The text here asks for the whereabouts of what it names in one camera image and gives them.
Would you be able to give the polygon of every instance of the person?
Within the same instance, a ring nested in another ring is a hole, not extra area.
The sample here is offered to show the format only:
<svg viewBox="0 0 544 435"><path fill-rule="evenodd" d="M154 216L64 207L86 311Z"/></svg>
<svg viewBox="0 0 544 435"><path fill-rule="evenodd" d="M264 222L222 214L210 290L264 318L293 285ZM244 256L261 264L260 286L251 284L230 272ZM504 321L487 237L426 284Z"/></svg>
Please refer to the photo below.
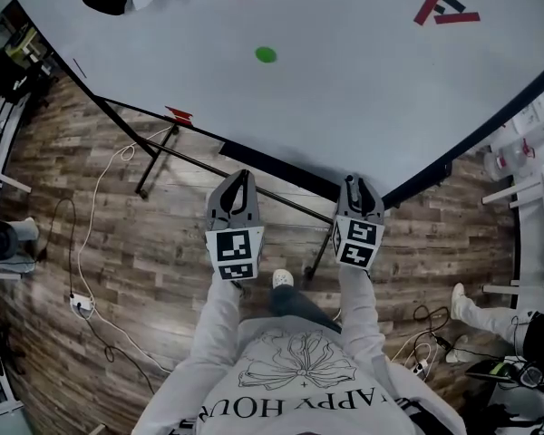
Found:
<svg viewBox="0 0 544 435"><path fill-rule="evenodd" d="M18 242L35 242L39 235L38 226L31 217L24 221L0 220L0 269L20 274L34 271L34 258L28 253L18 253Z"/></svg>
<svg viewBox="0 0 544 435"><path fill-rule="evenodd" d="M461 417L423 381L384 358L368 274L341 266L342 329L274 273L275 317L239 323L240 291L217 274L181 362L151 399L135 435L422 434L405 408L425 408L442 430Z"/></svg>
<svg viewBox="0 0 544 435"><path fill-rule="evenodd" d="M511 308L479 308L465 294L463 284L452 291L451 318L470 327L499 335L514 347L516 356L527 362L544 364L544 312ZM467 353L451 351L448 362L469 361Z"/></svg>

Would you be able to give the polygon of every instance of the floor board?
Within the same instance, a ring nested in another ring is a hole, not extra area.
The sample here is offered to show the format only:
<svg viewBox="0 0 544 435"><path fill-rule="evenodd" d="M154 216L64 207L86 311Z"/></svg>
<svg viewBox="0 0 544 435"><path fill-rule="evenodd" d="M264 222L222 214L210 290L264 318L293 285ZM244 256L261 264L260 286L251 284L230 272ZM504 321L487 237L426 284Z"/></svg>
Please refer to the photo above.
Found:
<svg viewBox="0 0 544 435"><path fill-rule="evenodd" d="M73 284L77 292L86 293L76 261L88 229L93 190L110 156L131 141L66 77L53 87L48 101L50 107L20 130L5 171L33 191L28 196L5 189L0 217L32 215L41 229L42 246L57 201L72 198L77 210ZM144 135L169 126L134 111L119 113ZM188 130L181 130L170 145L226 172L241 168L218 155L216 140ZM99 187L82 266L101 314L127 330L164 367L173 368L188 352L205 303L211 272L204 245L205 205L221 178L164 156L149 178L150 198L143 201L134 189L148 161L141 150L130 161L119 156L113 161ZM332 216L333 203L260 171L254 173L259 186ZM467 292L484 304L500 301L481 293L483 284L506 285L512 275L512 214L505 204L481 205L481 197L496 188L483 170L482 155L466 154L454 162L453 175L440 187L392 210L372 269L389 356L424 328L413 320L414 309L447 305L456 282L463 282ZM265 312L274 269L283 267L299 275L312 263L326 231L321 221L258 198L267 224L266 245L261 277L243 302L245 316ZM113 433L128 433L151 393L124 358L105 360L103 346L69 309L71 221L70 209L62 208L53 224L47 261L20 282L0 281L0 323L12 326L12 345L26 353L20 361L25 375L10 372L10 380L37 433L88 433L99 423ZM306 287L306 294L331 314L340 300L336 272L328 248L316 279ZM156 390L160 387L164 373L110 326L97 319L92 324L141 366ZM441 334L451 341L464 332L471 333L474 343L490 340L455 322ZM466 391L475 391L479 384L463 375L463 365L450 366L442 358L438 353L429 384L459 409Z"/></svg>

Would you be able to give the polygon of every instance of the flower graphic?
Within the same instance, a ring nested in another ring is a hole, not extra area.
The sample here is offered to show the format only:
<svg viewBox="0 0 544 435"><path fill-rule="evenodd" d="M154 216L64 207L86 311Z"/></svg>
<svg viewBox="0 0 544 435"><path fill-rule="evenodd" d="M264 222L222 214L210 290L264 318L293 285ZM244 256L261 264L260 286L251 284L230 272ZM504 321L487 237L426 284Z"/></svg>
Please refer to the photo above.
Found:
<svg viewBox="0 0 544 435"><path fill-rule="evenodd" d="M346 359L333 359L331 342L320 331L291 335L288 343L284 333L267 333L261 341L273 348L272 362L253 361L239 374L240 387L263 385L276 390L301 376L326 389L355 379L356 368Z"/></svg>

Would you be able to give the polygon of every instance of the white sweatshirt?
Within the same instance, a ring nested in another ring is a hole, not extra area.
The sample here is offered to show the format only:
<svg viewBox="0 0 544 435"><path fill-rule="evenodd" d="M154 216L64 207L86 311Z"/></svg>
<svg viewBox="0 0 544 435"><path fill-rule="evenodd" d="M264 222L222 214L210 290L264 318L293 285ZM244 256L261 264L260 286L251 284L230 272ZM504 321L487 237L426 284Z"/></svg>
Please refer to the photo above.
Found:
<svg viewBox="0 0 544 435"><path fill-rule="evenodd" d="M411 420L374 377L381 355L373 286L342 267L341 334L300 317L239 324L239 291L216 275L190 357L145 409L134 435L413 435ZM461 417L409 370L389 364L402 397L420 397L454 434Z"/></svg>

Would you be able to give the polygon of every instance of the red logo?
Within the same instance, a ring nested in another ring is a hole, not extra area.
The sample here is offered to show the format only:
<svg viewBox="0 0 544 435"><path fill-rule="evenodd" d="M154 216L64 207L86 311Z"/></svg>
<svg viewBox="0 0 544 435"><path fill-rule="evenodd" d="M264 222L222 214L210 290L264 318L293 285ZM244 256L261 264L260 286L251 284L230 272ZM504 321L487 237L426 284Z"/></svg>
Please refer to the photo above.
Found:
<svg viewBox="0 0 544 435"><path fill-rule="evenodd" d="M169 106L166 106L165 108L167 108L169 111L171 111L173 116L175 116L175 119L178 120L179 122L182 122L183 124L187 124L189 126L193 125L191 123L192 115L189 114L188 112L181 111L181 110L176 110L175 108L171 108Z"/></svg>
<svg viewBox="0 0 544 435"><path fill-rule="evenodd" d="M446 6L441 5L444 2L449 7L453 8L457 13L445 14ZM457 0L425 0L425 3L413 19L418 25L424 25L425 21L432 12L437 13L434 17L436 24L451 24L451 23L473 23L480 21L480 14L464 13L465 6Z"/></svg>

